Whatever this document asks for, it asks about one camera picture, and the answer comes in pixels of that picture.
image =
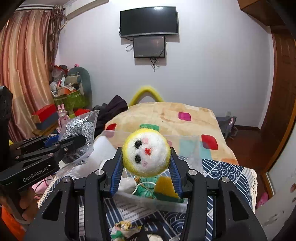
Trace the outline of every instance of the dark clothing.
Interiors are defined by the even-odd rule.
[[[99,109],[99,116],[96,121],[96,129],[94,131],[95,138],[105,129],[105,124],[119,113],[126,111],[128,109],[128,105],[124,99],[122,99],[119,95],[116,95],[107,106]]]

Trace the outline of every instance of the pink cheek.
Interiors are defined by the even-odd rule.
[[[147,137],[144,137],[143,139],[142,139],[142,143],[143,144],[145,144],[145,145],[147,145],[148,144],[148,138]]]
[[[141,161],[141,163],[142,163],[143,167],[147,166],[147,164],[148,164],[148,162],[146,162],[146,161]]]

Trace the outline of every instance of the beige blanket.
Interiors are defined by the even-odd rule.
[[[199,136],[201,158],[238,165],[209,109],[170,102],[142,103],[129,107],[105,125],[105,129],[126,132],[140,127],[156,129],[163,135]]]

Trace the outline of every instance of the wooden floor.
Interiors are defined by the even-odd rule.
[[[261,177],[259,175],[262,166],[256,159],[251,158],[251,154],[253,150],[256,148],[256,144],[259,140],[260,133],[258,131],[251,130],[239,130],[237,136],[234,137],[233,140],[230,138],[226,140],[227,145],[234,152],[239,165],[252,168],[258,174],[257,202],[259,201],[261,195],[266,191]]]

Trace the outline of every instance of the felt ball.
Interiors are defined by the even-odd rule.
[[[130,134],[122,147],[124,167],[140,177],[156,176],[170,163],[167,140],[153,129],[142,128]]]

